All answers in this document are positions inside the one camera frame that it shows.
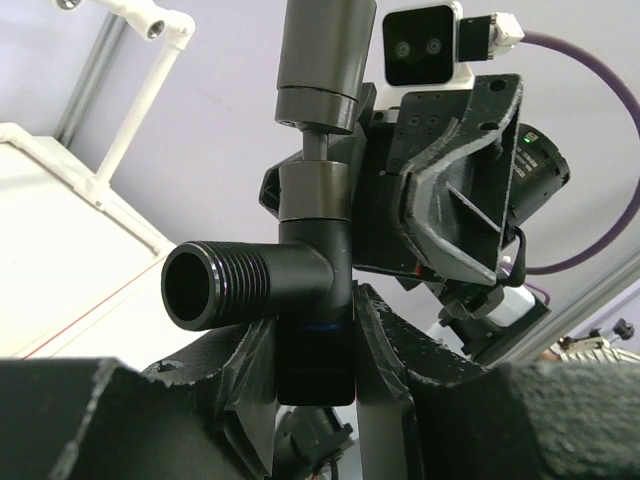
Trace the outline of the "black L-shaped faucet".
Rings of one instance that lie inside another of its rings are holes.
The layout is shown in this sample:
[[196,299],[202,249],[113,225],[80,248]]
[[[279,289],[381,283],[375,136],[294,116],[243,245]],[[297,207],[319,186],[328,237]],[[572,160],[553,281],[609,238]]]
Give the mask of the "black L-shaped faucet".
[[161,273],[164,308],[187,331],[272,319],[278,401],[346,406],[356,396],[351,224],[284,221],[279,241],[193,240]]

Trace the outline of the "black faucet valve handle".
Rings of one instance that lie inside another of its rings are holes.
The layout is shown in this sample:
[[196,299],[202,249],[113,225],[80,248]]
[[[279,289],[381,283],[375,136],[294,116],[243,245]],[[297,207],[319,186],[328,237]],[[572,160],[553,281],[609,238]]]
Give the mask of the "black faucet valve handle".
[[286,6],[275,120],[303,141],[301,159],[278,170],[282,222],[350,216],[350,169],[329,160],[329,138],[354,130],[375,14],[373,1]]

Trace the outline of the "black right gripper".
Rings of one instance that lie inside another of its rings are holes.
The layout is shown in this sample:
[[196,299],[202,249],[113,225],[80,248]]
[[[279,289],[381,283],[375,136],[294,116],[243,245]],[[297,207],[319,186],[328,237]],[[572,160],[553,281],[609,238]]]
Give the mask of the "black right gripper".
[[413,90],[382,109],[375,87],[329,157],[352,173],[352,265],[405,282],[493,285],[511,188],[523,81]]

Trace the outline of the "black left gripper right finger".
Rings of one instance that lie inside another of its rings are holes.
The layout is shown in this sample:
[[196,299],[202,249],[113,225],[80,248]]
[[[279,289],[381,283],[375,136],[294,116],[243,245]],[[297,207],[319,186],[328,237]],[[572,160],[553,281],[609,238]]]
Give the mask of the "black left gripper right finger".
[[357,416],[367,479],[635,479],[639,368],[483,368],[354,290]]

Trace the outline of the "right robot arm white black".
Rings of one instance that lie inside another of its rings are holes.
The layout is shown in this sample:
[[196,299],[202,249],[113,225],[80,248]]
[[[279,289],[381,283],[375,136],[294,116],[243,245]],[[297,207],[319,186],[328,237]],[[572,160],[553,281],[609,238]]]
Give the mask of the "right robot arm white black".
[[548,313],[526,288],[523,223],[569,181],[555,144],[519,119],[515,74],[471,88],[361,90],[354,132],[329,157],[352,175],[353,266],[427,287],[431,334],[488,365]]

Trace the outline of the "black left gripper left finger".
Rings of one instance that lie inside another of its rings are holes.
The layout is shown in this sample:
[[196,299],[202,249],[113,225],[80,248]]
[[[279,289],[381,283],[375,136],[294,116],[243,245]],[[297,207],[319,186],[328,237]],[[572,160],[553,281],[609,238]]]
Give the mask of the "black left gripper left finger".
[[1,364],[5,479],[262,479],[273,469],[273,322],[216,329],[135,371]]

